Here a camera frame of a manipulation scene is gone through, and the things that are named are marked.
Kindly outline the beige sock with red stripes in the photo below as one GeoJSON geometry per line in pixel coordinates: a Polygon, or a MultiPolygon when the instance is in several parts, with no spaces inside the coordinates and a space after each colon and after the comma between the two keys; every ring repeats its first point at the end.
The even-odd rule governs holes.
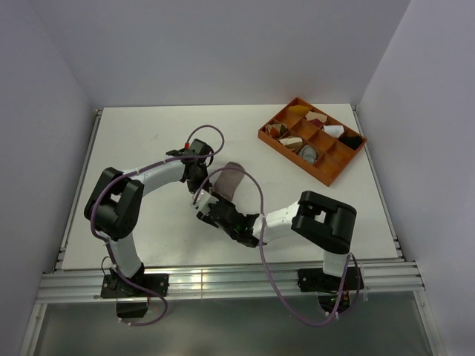
{"type": "Polygon", "coordinates": [[[235,192],[244,178],[244,168],[237,162],[228,162],[223,170],[216,170],[209,179],[212,187],[212,202],[221,200],[232,202],[235,192]]]}

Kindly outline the grey sock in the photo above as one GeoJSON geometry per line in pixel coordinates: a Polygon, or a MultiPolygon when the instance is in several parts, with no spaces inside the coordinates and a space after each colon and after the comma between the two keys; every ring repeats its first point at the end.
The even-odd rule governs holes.
{"type": "Polygon", "coordinates": [[[318,159],[318,153],[310,145],[305,145],[299,152],[299,157],[313,165],[318,159]]]}

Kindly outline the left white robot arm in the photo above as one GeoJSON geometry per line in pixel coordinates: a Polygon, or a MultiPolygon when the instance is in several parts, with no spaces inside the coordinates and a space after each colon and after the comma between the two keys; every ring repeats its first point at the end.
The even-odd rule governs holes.
{"type": "Polygon", "coordinates": [[[93,235],[105,242],[112,263],[121,273],[118,288],[136,296],[145,286],[143,263],[134,244],[143,197],[173,182],[184,182],[194,194],[208,176],[207,159],[214,151],[194,139],[180,150],[172,150],[163,161],[131,171],[106,168],[86,203],[84,215],[93,235]]]}

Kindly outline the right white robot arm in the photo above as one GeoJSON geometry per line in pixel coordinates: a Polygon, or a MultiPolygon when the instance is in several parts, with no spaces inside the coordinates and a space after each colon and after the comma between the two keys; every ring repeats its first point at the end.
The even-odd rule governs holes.
{"type": "Polygon", "coordinates": [[[242,214],[225,197],[201,191],[192,207],[197,218],[219,228],[232,240],[255,248],[273,240],[300,236],[323,250],[322,283],[337,289],[347,279],[344,269],[353,237],[357,211],[354,207],[305,191],[293,204],[267,214],[242,214]]]}

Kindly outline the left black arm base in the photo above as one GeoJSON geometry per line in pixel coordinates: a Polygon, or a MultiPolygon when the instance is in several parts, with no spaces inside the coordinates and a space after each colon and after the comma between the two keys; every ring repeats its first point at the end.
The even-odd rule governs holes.
{"type": "Polygon", "coordinates": [[[144,274],[138,281],[126,282],[116,273],[110,273],[103,277],[99,297],[116,301],[119,322],[135,327],[150,326],[161,321],[168,311],[168,286],[168,274],[144,274]],[[154,297],[162,301],[163,310],[147,320],[154,297]]]}

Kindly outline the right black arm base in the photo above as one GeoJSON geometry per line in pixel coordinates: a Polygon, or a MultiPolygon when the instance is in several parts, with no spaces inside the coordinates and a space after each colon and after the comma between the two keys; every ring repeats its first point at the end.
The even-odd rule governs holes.
{"type": "MultiPolygon", "coordinates": [[[[330,313],[336,304],[340,277],[327,275],[322,268],[298,269],[298,287],[303,293],[316,292],[319,294],[320,307],[330,313]]],[[[343,294],[338,305],[338,313],[345,312],[351,306],[351,291],[363,291],[364,281],[361,272],[356,267],[349,267],[344,280],[343,294]]]]}

